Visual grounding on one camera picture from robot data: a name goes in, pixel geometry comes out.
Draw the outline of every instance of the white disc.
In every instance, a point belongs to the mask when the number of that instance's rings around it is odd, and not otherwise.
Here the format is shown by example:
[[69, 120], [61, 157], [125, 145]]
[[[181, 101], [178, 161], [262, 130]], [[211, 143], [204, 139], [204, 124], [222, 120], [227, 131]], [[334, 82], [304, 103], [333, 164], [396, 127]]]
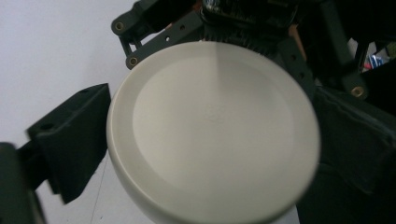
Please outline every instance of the white disc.
[[110, 107], [107, 142], [125, 189], [164, 223], [277, 217], [308, 187], [319, 153], [314, 111], [290, 75], [212, 42], [135, 67]]

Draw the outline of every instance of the screw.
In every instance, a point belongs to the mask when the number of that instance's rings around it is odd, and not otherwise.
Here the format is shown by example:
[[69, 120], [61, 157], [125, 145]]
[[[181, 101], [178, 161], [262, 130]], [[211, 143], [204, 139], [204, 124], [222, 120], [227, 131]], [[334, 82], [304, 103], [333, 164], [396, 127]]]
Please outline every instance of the screw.
[[119, 21], [116, 23], [116, 30], [121, 31], [121, 30], [123, 30], [123, 27], [124, 27], [124, 25], [122, 22]]
[[136, 58], [131, 58], [131, 59], [129, 60], [129, 64], [130, 64], [131, 66], [137, 65], [137, 59], [136, 59]]
[[353, 96], [355, 97], [361, 97], [364, 94], [364, 88], [361, 86], [357, 86], [355, 88], [352, 89], [352, 91], [350, 92]]

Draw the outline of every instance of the white plastic object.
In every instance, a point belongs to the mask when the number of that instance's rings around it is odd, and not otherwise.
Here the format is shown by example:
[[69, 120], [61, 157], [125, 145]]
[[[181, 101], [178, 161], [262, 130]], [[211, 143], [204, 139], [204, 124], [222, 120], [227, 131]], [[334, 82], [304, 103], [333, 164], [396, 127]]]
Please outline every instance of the white plastic object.
[[313, 108], [248, 49], [194, 42], [136, 66], [115, 95], [107, 143], [120, 182], [156, 223], [272, 220], [318, 163]]

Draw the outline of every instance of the white background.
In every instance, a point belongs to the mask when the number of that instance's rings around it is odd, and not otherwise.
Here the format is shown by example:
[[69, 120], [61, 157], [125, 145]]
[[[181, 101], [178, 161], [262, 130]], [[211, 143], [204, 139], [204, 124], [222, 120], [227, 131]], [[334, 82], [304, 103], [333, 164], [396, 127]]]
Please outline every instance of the white background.
[[[25, 130], [75, 92], [117, 90], [129, 70], [110, 24], [135, 1], [0, 2], [0, 142], [21, 147]], [[49, 224], [152, 224], [128, 197], [106, 155], [82, 195], [63, 205], [48, 183], [37, 190]], [[276, 224], [297, 224], [292, 209]]]

